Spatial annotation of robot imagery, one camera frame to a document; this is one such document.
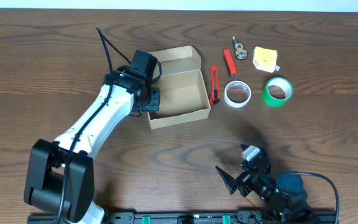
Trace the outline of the brown cardboard box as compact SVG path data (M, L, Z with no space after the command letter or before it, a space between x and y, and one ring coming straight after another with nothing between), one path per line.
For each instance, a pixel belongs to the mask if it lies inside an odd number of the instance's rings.
M148 113L151 129L206 119L211 111L201 72L201 57L191 46L151 53L162 66L162 74L154 87L160 89L157 112Z

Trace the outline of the white tape roll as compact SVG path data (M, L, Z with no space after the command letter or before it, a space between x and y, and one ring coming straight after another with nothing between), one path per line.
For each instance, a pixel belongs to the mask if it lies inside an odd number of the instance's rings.
M240 80L229 82L224 89L224 101L232 108L242 108L252 96L249 85Z

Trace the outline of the green tape roll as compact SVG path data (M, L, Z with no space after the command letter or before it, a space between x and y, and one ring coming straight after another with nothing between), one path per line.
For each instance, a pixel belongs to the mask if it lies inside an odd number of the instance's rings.
M283 106L293 95L292 84L283 77L271 78L262 90L262 99L271 107Z

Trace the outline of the yellow sticky note pad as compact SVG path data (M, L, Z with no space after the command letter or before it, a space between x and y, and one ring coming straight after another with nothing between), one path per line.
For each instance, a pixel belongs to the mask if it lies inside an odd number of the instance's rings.
M277 58L278 52L276 50L256 46L252 63L258 70L273 73L280 70L280 66L277 65Z

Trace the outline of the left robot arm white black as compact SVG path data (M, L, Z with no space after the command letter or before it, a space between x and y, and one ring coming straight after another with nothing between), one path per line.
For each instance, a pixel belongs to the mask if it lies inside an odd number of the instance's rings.
M102 223L93 201L94 160L116 125L131 112L159 109L161 63L137 50L132 62L111 70L99 95L79 120L54 141L39 139L30 151L24 202L48 213L30 223Z

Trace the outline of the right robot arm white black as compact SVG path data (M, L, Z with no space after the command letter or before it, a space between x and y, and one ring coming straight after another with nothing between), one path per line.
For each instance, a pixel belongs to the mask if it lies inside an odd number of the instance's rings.
M239 191L243 197L251 192L257 194L267 206L266 221L321 223L321 219L307 203L308 194L301 177L294 174L274 177L265 149L244 145L241 157L242 173L236 178L216 167L230 194L235 191Z

